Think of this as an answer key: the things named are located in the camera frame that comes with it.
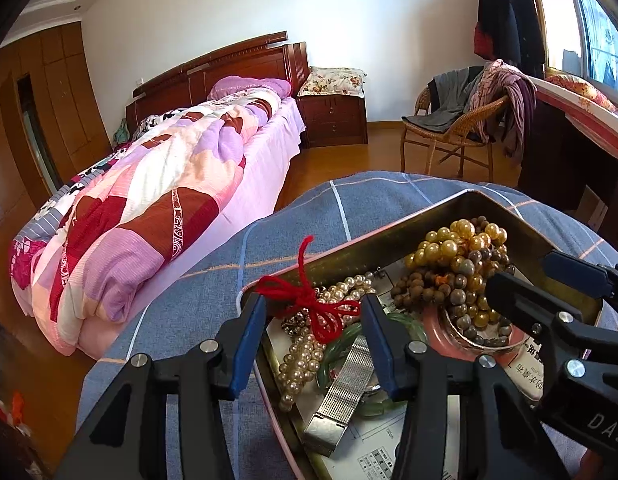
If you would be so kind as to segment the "green jade bangle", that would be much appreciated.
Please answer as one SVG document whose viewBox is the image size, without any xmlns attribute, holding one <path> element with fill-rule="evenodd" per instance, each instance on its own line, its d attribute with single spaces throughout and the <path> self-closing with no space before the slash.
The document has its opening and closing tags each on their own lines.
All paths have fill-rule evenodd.
<svg viewBox="0 0 618 480">
<path fill-rule="evenodd" d="M 393 311 L 387 314 L 391 321 L 398 322 L 405 326 L 412 340 L 427 342 L 428 337 L 425 332 L 424 324 L 413 315 L 400 311 Z M 323 396 L 335 382 L 339 375 L 339 370 L 344 365 L 353 343 L 362 334 L 360 322 L 354 322 L 347 326 L 341 336 L 326 346 L 323 360 L 320 364 L 315 382 Z M 356 414 L 364 418 L 375 418 L 386 415 L 398 408 L 404 408 L 405 402 L 391 401 L 386 394 L 379 394 L 379 385 L 368 386 L 360 399 Z"/>
</svg>

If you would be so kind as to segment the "silver mesh watch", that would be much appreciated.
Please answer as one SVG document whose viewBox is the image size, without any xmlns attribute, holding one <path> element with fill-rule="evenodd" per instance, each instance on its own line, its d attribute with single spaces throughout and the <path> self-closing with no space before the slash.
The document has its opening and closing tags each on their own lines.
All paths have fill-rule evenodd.
<svg viewBox="0 0 618 480">
<path fill-rule="evenodd" d="M 353 341 L 341 371 L 303 432 L 303 443 L 307 448 L 326 457 L 332 455 L 344 437 L 373 372 L 367 340 L 360 334 Z"/>
</svg>

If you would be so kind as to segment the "red string tassel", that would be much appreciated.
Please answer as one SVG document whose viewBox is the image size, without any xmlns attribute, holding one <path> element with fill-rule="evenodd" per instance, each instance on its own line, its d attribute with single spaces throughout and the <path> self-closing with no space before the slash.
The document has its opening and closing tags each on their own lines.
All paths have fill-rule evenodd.
<svg viewBox="0 0 618 480">
<path fill-rule="evenodd" d="M 255 284 L 253 292 L 274 303 L 275 309 L 272 315 L 276 318 L 288 318 L 307 309 L 310 329 L 315 340 L 319 344 L 330 344 L 343 333 L 345 315 L 360 315 L 361 301 L 343 299 L 337 300 L 335 304 L 328 304 L 318 300 L 307 278 L 305 265 L 305 253 L 312 241 L 312 235 L 306 236 L 298 249 L 298 285 L 285 281 L 277 275 L 264 275 Z"/>
</svg>

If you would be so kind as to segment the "pink bangle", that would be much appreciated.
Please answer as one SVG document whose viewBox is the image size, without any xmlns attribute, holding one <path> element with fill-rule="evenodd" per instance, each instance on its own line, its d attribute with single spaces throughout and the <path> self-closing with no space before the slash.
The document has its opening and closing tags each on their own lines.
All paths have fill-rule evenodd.
<svg viewBox="0 0 618 480">
<path fill-rule="evenodd" d="M 449 330 L 438 308 L 430 304 L 422 312 L 424 330 L 428 344 L 442 356 L 473 362 L 480 354 L 491 354 L 502 366 L 513 362 L 524 349 L 528 335 L 517 327 L 513 327 L 512 344 L 502 348 L 490 348 L 470 344 L 462 337 L 457 337 Z"/>
</svg>

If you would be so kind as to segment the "dark wooden desk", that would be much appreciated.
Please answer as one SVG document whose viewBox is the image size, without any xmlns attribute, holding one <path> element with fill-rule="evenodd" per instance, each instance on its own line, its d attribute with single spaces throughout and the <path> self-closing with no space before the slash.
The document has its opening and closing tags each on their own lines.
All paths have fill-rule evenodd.
<svg viewBox="0 0 618 480">
<path fill-rule="evenodd" d="M 518 190 L 567 214 L 594 194 L 602 210 L 596 232 L 618 252 L 618 113 L 552 81 L 533 83 L 537 106 Z"/>
</svg>

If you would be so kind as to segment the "blue plaid tablecloth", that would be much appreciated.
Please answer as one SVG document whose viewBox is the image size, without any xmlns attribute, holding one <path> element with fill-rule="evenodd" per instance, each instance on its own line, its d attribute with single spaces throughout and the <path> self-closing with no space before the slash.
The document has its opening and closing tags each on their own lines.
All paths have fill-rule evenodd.
<svg viewBox="0 0 618 480">
<path fill-rule="evenodd" d="M 315 237 L 307 256 L 326 252 L 466 188 L 484 192 L 562 252 L 589 263 L 618 263 L 618 252 L 608 240 L 603 242 L 563 212 L 503 185 L 390 171 L 361 172 L 322 183 L 239 231 L 132 319 L 85 377 L 77 429 L 134 353 L 147 353 L 154 360 L 169 358 L 215 336 L 225 320 L 236 317 L 243 287 L 292 266 L 305 236 Z M 221 403 L 221 414 L 236 479 L 296 479 L 274 435 L 254 375 L 239 400 Z"/>
</svg>

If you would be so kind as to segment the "wicker chair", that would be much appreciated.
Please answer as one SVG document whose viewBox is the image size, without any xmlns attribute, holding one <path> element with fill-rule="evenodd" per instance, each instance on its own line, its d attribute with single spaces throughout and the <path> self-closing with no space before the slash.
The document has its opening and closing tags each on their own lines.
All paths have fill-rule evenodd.
<svg viewBox="0 0 618 480">
<path fill-rule="evenodd" d="M 504 110 L 510 105 L 510 99 L 507 96 L 493 101 L 492 103 L 478 107 L 467 114 L 460 116 L 451 127 L 444 133 L 435 133 L 419 126 L 412 124 L 408 118 L 402 118 L 402 135 L 400 138 L 400 171 L 405 172 L 405 147 L 408 144 L 423 146 L 427 148 L 425 159 L 425 176 L 431 174 L 431 168 L 434 165 L 434 155 L 436 152 L 443 153 L 443 157 L 439 159 L 439 164 L 442 164 L 451 157 L 460 159 L 458 177 L 464 178 L 464 165 L 466 162 L 486 168 L 488 170 L 488 180 L 493 181 L 494 178 L 494 158 L 492 142 L 487 139 L 472 140 L 469 139 L 471 133 L 478 133 L 478 124 L 487 122 L 488 119 L 495 118 L 501 115 Z M 485 148 L 487 150 L 487 162 L 482 162 L 475 157 L 469 157 L 466 154 L 468 148 Z"/>
</svg>

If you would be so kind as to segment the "window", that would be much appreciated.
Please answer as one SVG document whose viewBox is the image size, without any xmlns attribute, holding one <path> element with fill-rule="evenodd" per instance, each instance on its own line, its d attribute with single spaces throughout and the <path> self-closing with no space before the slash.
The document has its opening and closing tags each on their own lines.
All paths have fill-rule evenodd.
<svg viewBox="0 0 618 480">
<path fill-rule="evenodd" d="M 536 0 L 546 68 L 618 99 L 618 29 L 597 0 Z"/>
</svg>

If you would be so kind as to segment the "hanging dark coats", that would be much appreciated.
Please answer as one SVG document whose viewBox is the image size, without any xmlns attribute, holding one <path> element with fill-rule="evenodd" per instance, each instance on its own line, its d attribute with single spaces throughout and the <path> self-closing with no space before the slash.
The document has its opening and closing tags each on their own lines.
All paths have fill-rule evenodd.
<svg viewBox="0 0 618 480">
<path fill-rule="evenodd" d="M 542 79 L 546 57 L 534 0 L 478 0 L 474 53 Z"/>
</svg>

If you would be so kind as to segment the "wooden nightstand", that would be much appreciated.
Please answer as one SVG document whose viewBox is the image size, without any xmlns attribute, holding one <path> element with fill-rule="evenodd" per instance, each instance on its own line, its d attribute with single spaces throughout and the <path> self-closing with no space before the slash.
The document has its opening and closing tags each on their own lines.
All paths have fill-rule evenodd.
<svg viewBox="0 0 618 480">
<path fill-rule="evenodd" d="M 296 104 L 306 130 L 302 148 L 367 144 L 365 100 L 356 96 L 299 96 Z"/>
</svg>

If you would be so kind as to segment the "pink patchwork quilt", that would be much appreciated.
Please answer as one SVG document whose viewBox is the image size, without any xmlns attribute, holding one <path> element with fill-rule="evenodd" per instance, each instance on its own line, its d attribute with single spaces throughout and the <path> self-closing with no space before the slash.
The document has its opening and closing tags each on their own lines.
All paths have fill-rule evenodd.
<svg viewBox="0 0 618 480">
<path fill-rule="evenodd" d="M 137 292 L 228 205 L 247 142 L 282 102 L 255 88 L 180 110 L 23 226 L 9 252 L 14 294 L 57 352 L 76 350 L 88 318 L 129 318 Z"/>
</svg>

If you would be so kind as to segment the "floral cushion on nightstand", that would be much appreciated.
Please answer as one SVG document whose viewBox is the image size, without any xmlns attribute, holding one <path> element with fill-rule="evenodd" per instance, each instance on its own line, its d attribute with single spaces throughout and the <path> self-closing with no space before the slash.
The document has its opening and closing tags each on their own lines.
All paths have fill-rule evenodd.
<svg viewBox="0 0 618 480">
<path fill-rule="evenodd" d="M 301 85 L 297 96 L 354 96 L 364 97 L 363 70 L 348 67 L 311 67 L 309 76 Z"/>
</svg>

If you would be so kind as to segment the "bed with wooden headboard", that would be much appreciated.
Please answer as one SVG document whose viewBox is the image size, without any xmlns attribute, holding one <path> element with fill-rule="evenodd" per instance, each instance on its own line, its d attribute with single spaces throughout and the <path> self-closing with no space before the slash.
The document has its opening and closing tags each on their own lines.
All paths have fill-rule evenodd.
<svg viewBox="0 0 618 480">
<path fill-rule="evenodd" d="M 55 351 L 100 358 L 189 266 L 271 212 L 308 73 L 305 45 L 274 32 L 134 91 L 136 138 L 55 191 L 11 243 L 14 296 Z"/>
</svg>

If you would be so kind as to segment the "wooden wardrobe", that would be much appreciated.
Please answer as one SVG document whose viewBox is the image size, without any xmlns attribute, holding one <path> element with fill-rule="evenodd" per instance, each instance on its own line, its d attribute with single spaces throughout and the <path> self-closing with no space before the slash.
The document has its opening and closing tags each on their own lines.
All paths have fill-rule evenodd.
<svg viewBox="0 0 618 480">
<path fill-rule="evenodd" d="M 0 226 L 112 151 L 78 22 L 0 49 Z"/>
</svg>

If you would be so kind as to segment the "purple pillow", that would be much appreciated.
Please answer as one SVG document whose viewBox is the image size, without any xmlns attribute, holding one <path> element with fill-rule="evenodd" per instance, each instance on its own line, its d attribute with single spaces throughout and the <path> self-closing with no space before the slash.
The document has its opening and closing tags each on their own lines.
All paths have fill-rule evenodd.
<svg viewBox="0 0 618 480">
<path fill-rule="evenodd" d="M 251 78 L 241 76 L 223 77 L 213 85 L 208 93 L 208 101 L 217 101 L 226 96 L 231 96 L 236 92 L 265 88 L 276 93 L 281 100 L 292 95 L 292 85 L 284 79 L 279 78 Z"/>
</svg>

